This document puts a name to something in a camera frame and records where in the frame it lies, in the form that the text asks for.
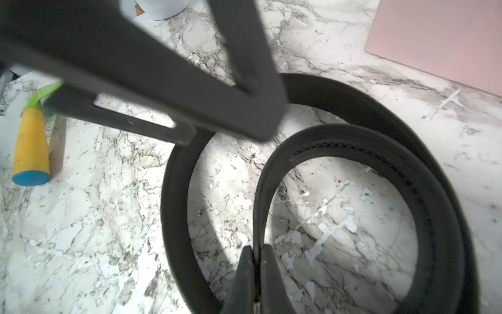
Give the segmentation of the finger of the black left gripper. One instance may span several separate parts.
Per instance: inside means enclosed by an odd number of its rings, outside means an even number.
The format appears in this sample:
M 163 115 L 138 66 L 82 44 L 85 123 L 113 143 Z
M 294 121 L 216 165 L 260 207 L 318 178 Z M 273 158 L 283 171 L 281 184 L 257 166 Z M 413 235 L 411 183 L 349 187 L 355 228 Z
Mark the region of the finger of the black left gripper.
M 210 1 L 235 86 L 197 68 L 116 1 L 2 1 L 1 65 L 64 82 L 49 110 L 178 145 L 198 128 L 271 139 L 288 97 L 253 1 Z

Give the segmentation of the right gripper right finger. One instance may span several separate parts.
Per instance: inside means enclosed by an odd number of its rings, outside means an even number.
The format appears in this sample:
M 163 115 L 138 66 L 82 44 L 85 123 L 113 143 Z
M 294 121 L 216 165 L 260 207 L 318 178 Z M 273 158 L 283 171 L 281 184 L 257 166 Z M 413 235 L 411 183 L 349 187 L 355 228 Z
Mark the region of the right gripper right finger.
M 260 255 L 260 313 L 295 314 L 278 268 L 273 247 L 264 245 Z

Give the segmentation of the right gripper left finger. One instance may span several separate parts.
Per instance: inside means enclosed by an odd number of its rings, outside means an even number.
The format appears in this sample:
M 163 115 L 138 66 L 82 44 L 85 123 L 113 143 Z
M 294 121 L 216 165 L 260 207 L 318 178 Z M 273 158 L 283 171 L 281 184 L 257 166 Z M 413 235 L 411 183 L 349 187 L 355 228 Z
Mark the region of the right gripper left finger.
M 230 295 L 221 314 L 253 314 L 255 301 L 255 265 L 252 247 L 243 247 Z

